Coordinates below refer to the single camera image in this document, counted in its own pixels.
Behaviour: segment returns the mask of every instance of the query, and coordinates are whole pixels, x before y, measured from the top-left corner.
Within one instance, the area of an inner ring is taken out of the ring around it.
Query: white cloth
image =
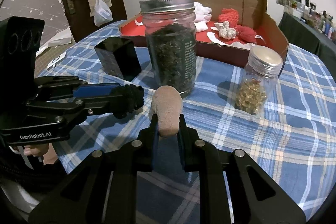
[[[205,21],[194,22],[196,27],[196,32],[203,32],[208,29],[207,23]]]
[[[206,31],[208,29],[206,23],[211,20],[210,13],[212,12],[212,10],[209,7],[204,7],[199,2],[195,2],[194,5],[195,5],[194,13],[196,15],[194,24],[196,26],[196,32]]]

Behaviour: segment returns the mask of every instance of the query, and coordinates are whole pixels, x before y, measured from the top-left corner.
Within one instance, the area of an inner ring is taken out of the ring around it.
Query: plastic bag
[[[96,0],[94,7],[94,24],[99,27],[113,20],[112,12],[103,0]]]

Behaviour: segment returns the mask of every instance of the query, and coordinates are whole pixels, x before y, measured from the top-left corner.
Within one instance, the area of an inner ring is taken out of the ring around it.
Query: white coral
[[[233,39],[236,38],[237,32],[236,29],[234,28],[230,28],[230,23],[228,21],[224,21],[224,22],[216,22],[215,26],[217,27],[217,29],[219,30],[219,36],[223,37],[225,39]]]

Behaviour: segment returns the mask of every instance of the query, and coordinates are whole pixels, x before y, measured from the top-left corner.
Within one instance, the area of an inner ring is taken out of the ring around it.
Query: door lock
[[[68,3],[68,9],[69,9],[70,15],[73,15],[74,13],[76,13],[73,0],[67,0],[67,3]]]

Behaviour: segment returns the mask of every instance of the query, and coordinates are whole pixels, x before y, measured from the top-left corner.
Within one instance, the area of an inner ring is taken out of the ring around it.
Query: beige foam tip
[[[161,137],[169,137],[178,133],[182,98],[176,89],[169,85],[159,87],[152,98],[152,111],[157,114]]]

